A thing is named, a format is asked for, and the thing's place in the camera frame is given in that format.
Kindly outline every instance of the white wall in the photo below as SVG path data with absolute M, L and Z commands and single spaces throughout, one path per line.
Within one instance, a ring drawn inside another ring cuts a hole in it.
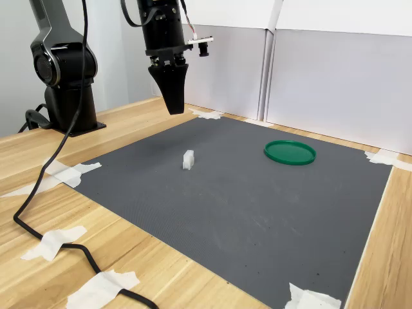
M 39 28 L 28 1 L 0 2 L 0 136 L 18 132 L 24 113 L 44 102 L 30 43 Z
M 412 1 L 285 0 L 277 29 L 412 36 Z
M 283 0 L 185 0 L 192 24 L 274 31 Z
M 412 37 L 278 30 L 267 121 L 412 155 Z

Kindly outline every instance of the small white object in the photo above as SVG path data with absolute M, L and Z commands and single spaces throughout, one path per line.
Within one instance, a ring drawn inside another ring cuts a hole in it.
M 99 309 L 114 300 L 123 288 L 130 290 L 140 283 L 134 272 L 118 274 L 114 270 L 99 272 L 68 297 L 67 309 Z
M 274 126 L 274 125 L 271 124 L 270 122 L 258 121 L 258 120 L 254 120 L 254 119 L 246 119 L 245 122 L 247 122 L 248 124 L 255 124 L 255 125 L 261 126 L 261 127 L 271 127 L 271 126 Z
M 301 290 L 297 286 L 289 283 L 291 300 L 286 304 L 285 309 L 339 309 L 341 301 L 326 294 L 321 294 L 309 290 Z
M 74 167 L 69 167 L 57 160 L 54 160 L 46 169 L 46 173 L 48 173 L 50 176 L 43 178 L 36 194 L 39 194 L 41 192 L 47 191 L 48 189 L 54 188 L 56 185 L 59 185 L 62 182 L 64 182 L 66 185 L 69 185 L 72 188 L 76 188 L 78 185 L 80 185 L 80 182 L 82 181 L 80 179 L 82 174 L 88 173 L 101 166 L 102 165 L 100 163 L 95 163 L 95 164 L 89 164 L 89 165 L 77 164 Z M 8 194 L 2 195 L 0 197 L 6 198 L 9 196 L 30 194 L 33 188 L 34 188 L 34 183 L 27 185 L 23 188 L 20 188 L 18 190 L 15 190 L 13 192 L 10 192 Z
M 193 40 L 187 41 L 187 44 L 199 44 L 199 43 L 205 43 L 205 42 L 213 42 L 214 38 L 213 37 L 203 37 L 201 39 L 197 38 L 196 34 L 193 35 Z
M 190 171 L 193 164 L 194 164 L 194 151 L 188 150 L 183 155 L 183 169 L 188 169 Z
M 189 108 L 193 112 L 193 115 L 199 115 L 199 118 L 204 118 L 204 119 L 220 119 L 222 114 L 224 112 L 222 111 L 211 111 L 211 112 L 206 112 L 206 111 L 198 111 L 197 109 Z
M 398 160 L 398 153 L 381 149 L 377 153 L 369 153 L 365 151 L 366 157 L 371 163 L 393 165 L 399 169 L 412 172 L 412 164 Z
M 73 227 L 70 230 L 50 230 L 46 232 L 41 242 L 29 250 L 21 259 L 31 260 L 42 256 L 47 261 L 53 261 L 64 243 L 72 243 L 86 233 L 85 227 Z

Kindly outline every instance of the green lid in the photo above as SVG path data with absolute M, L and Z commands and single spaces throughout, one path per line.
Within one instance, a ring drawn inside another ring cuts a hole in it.
M 265 154 L 288 165 L 310 164 L 316 159 L 316 151 L 312 147 L 293 140 L 274 140 L 265 146 Z

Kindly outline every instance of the white block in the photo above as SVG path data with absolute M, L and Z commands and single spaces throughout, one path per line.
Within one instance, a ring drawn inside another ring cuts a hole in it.
M 194 164 L 194 151 L 188 150 L 183 155 L 183 169 L 191 170 L 193 164 Z

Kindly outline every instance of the gray rubber mat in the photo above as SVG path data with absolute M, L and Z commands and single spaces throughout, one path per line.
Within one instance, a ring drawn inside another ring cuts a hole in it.
M 304 142 L 317 159 L 271 161 L 273 140 Z M 228 118 L 196 118 L 90 162 L 103 166 L 77 191 L 272 308 L 290 300 L 289 283 L 345 302 L 391 170 L 360 150 Z

